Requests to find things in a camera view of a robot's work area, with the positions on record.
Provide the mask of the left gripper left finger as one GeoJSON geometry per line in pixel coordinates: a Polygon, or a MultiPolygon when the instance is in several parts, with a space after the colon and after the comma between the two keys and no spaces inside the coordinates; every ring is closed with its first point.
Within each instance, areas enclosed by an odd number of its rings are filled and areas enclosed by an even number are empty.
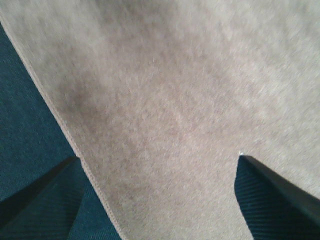
{"type": "Polygon", "coordinates": [[[0,203],[2,240],[66,240],[78,214],[86,176],[69,157],[0,203]]]}

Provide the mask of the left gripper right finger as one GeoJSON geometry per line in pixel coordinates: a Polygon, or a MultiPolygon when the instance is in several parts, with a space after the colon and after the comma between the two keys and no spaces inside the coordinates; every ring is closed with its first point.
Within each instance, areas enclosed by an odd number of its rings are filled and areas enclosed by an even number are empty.
{"type": "Polygon", "coordinates": [[[318,240],[320,200],[250,155],[240,155],[234,193],[255,240],[318,240]]]}

